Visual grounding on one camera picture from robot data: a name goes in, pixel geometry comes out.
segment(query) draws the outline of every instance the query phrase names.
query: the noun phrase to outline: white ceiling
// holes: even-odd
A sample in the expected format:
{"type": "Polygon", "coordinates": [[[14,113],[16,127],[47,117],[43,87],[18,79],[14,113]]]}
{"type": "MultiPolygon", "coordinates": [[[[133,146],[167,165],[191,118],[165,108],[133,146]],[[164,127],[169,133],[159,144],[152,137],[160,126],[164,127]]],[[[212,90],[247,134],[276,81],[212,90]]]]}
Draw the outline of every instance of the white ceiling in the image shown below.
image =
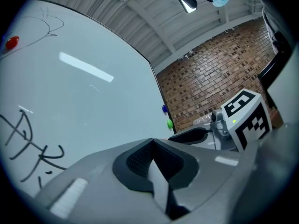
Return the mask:
{"type": "Polygon", "coordinates": [[[220,8],[198,0],[197,10],[189,14],[178,0],[48,1],[106,25],[143,54],[156,73],[223,29],[260,16],[262,10],[260,0],[230,0],[220,8]]]}

